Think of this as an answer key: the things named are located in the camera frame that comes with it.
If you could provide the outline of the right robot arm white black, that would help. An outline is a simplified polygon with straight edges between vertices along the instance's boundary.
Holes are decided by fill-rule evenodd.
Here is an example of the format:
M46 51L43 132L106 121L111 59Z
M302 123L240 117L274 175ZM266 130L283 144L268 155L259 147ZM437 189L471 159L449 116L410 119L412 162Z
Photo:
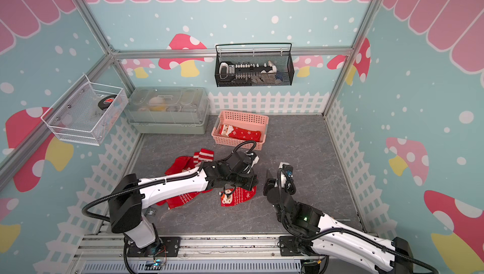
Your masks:
M283 256L318 256L323 273L331 257L348 262L369 273L413 273L415 266L437 273L433 266L413 257L409 243L372 236L353 229L323 211L296 202L293 167L281 163L275 175L266 174L263 195L276 211L277 220L288 233L279 238Z

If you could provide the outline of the red white striped sock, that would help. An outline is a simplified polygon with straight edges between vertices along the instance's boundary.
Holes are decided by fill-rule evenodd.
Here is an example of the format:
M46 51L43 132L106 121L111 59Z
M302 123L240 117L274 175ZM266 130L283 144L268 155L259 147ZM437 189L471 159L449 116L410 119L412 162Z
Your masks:
M243 188L226 189L220 193L222 207L234 207L241 203L248 202L257 193L257 187L252 190L245 190Z

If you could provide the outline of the red sock white lettering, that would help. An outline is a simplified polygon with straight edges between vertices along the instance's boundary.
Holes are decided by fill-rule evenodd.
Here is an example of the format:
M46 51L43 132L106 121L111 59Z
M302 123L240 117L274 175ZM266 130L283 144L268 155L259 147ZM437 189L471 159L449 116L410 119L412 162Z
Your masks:
M173 176L174 174L185 172L187 172L188 175L195 173L203 160L213 160L212 154L209 154L208 156L208 159L200 159L200 153L195 153L193 157L178 157L165 174L166 176ZM165 188L163 188L163 190L167 190L167 192L161 195L163 200L156 202L156 205L161 206L167 203L169 209L174 209L189 203L200 193L208 192L207 182L202 181L201 178L202 176L198 176L167 183Z

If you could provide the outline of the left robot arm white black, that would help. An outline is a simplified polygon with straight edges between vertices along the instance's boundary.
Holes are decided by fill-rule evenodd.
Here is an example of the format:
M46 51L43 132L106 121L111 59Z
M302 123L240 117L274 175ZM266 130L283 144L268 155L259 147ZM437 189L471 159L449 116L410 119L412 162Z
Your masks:
M194 169L160 178L139 179L128 174L111 194L87 203L81 212L86 217L109 222L114 234L123 234L140 250L154 250L161 246L162 240L143 210L169 198L214 188L223 192L226 187L253 190L258 183L253 170L258 163L256 146L254 140L245 141L223 159L203 161Z

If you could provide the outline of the red Santa sock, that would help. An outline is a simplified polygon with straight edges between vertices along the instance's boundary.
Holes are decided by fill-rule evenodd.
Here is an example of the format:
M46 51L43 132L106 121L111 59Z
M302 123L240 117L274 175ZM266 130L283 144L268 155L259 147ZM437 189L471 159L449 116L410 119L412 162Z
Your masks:
M219 135L242 141L253 140L255 142L260 142L262 133L260 131L247 130L236 126L223 124L219 130Z

